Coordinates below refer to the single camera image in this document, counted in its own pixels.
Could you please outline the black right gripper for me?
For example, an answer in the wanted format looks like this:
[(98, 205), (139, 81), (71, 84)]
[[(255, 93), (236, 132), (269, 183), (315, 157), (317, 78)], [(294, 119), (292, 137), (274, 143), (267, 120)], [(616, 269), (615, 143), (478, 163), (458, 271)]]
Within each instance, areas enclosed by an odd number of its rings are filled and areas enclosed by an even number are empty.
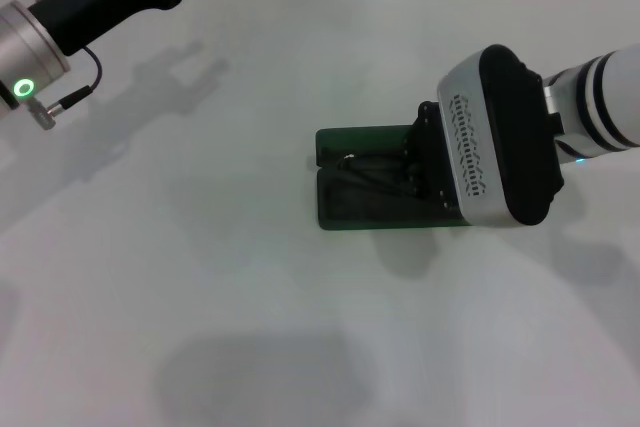
[(385, 185), (396, 195), (417, 198), (438, 212), (459, 212), (439, 104), (425, 101), (399, 150), (384, 155)]

